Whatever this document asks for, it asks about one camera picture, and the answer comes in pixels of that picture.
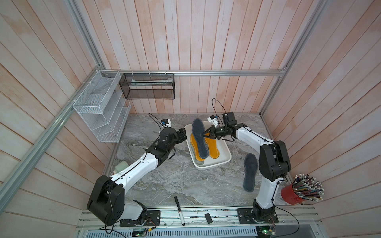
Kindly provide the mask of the yellow fuzzy insole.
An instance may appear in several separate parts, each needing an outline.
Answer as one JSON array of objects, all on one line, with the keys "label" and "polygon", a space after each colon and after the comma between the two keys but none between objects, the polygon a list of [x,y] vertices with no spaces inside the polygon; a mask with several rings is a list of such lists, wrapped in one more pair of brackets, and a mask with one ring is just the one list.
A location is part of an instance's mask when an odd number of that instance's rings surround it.
[{"label": "yellow fuzzy insole", "polygon": [[209,156],[212,159],[217,159],[220,156],[220,152],[217,147],[217,142],[215,139],[206,138],[205,139],[208,148],[209,148]]},{"label": "yellow fuzzy insole", "polygon": [[192,148],[194,150],[194,154],[199,156],[198,146],[197,146],[197,143],[196,143],[196,140],[195,140],[193,134],[191,134],[190,142],[191,142]]}]

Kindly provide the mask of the dark grey insole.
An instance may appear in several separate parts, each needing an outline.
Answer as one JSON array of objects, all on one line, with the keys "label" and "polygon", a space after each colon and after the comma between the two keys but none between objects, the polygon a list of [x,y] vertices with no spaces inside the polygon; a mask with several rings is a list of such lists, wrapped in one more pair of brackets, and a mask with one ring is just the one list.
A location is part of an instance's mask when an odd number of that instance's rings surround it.
[{"label": "dark grey insole", "polygon": [[206,159],[209,156],[209,148],[206,144],[205,137],[203,133],[205,132],[204,124],[201,119],[197,118],[192,123],[191,133],[194,135],[196,140],[199,156],[202,159]]},{"label": "dark grey insole", "polygon": [[253,192],[255,189],[256,174],[258,171],[258,161],[254,154],[249,153],[245,157],[245,177],[243,188],[247,192]]}]

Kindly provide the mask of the white textured insole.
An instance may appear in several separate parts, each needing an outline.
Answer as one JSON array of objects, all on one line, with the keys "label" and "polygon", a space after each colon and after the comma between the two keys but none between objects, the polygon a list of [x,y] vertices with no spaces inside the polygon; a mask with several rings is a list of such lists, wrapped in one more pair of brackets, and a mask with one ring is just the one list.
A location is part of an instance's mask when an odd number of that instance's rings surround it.
[{"label": "white textured insole", "polygon": [[200,158],[198,155],[194,156],[194,162],[196,165],[201,166],[204,164],[205,159]]}]

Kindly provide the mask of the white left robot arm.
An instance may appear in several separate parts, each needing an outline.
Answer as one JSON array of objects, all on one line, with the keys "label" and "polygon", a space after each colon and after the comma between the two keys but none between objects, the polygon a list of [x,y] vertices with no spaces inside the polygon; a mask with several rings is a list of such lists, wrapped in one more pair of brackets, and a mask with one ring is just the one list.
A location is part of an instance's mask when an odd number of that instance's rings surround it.
[{"label": "white left robot arm", "polygon": [[102,175],[97,179],[87,209],[107,227],[119,220],[131,220],[138,226],[145,224],[147,207],[137,200],[126,202],[125,195],[142,177],[170,159],[174,147],[186,139],[184,128],[163,128],[137,161],[110,177]]}]

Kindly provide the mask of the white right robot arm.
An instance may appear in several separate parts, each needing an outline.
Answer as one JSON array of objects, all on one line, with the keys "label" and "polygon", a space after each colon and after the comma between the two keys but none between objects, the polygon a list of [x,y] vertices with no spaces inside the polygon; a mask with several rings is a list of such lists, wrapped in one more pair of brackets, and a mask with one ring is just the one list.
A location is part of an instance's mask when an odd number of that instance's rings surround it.
[{"label": "white right robot arm", "polygon": [[284,142],[274,141],[254,132],[245,124],[239,124],[235,120],[233,112],[222,115],[223,126],[218,127],[218,116],[210,116],[208,121],[212,124],[202,136],[208,139],[222,139],[232,136],[240,140],[259,153],[257,159],[249,153],[245,157],[245,178],[243,188],[247,192],[253,192],[255,188],[256,173],[262,175],[260,191],[253,202],[253,208],[249,215],[239,214],[240,217],[252,223],[264,223],[266,218],[277,221],[273,200],[278,190],[279,183],[287,177],[291,170],[287,148]]}]

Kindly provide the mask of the white plastic storage box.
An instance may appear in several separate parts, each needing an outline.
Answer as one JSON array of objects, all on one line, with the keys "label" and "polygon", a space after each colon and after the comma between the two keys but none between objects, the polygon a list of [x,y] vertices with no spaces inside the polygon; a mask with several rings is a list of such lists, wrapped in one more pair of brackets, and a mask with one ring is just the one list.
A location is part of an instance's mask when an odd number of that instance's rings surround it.
[{"label": "white plastic storage box", "polygon": [[195,158],[194,149],[191,145],[191,127],[192,127],[192,124],[188,124],[185,126],[186,135],[187,135],[186,143],[190,152],[191,161],[193,162],[194,166],[198,170],[202,171],[202,170],[216,168],[218,166],[225,165],[231,161],[232,155],[226,142],[224,140],[215,140],[217,149],[220,152],[219,157],[216,159],[213,159],[209,156],[204,160],[203,164],[200,164],[199,162],[197,162]]}]

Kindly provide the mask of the pale green small device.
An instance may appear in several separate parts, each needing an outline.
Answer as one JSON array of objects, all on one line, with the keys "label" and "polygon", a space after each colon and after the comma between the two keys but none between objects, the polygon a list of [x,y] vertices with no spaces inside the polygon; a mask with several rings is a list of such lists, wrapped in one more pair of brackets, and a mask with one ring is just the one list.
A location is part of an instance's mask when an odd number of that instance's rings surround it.
[{"label": "pale green small device", "polygon": [[126,161],[121,161],[118,165],[115,166],[115,168],[113,170],[113,174],[117,174],[117,173],[123,171],[128,166],[129,165],[128,165],[128,163]]}]

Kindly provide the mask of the black marker pen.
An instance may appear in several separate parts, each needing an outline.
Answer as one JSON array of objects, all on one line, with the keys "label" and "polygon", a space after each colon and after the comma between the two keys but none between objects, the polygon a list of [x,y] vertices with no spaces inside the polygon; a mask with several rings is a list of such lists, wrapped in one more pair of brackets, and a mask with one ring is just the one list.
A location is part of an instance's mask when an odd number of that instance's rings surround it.
[{"label": "black marker pen", "polygon": [[184,216],[183,216],[183,213],[182,213],[182,210],[181,210],[181,207],[180,207],[180,203],[178,201],[177,196],[174,197],[174,200],[175,200],[175,203],[176,203],[176,206],[177,206],[177,210],[178,210],[178,213],[179,213],[181,224],[182,224],[182,226],[185,226]]}]

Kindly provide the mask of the small black block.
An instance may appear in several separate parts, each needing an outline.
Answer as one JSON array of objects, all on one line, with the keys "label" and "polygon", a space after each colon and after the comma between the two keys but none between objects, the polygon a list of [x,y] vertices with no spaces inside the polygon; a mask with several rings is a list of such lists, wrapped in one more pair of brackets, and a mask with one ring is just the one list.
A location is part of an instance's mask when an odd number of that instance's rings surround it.
[{"label": "small black block", "polygon": [[211,224],[213,222],[213,220],[212,220],[212,218],[211,218],[209,213],[206,213],[204,216],[205,216],[206,221],[207,221],[208,224]]}]

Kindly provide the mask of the red cup of pencils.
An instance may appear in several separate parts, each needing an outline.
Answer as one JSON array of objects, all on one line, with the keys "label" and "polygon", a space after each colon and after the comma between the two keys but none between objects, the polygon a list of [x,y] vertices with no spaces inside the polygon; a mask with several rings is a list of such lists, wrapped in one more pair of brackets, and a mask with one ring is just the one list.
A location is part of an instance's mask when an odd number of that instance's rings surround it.
[{"label": "red cup of pencils", "polygon": [[309,174],[296,175],[293,182],[281,190],[281,197],[290,205],[304,201],[321,201],[324,196],[322,183]]}]

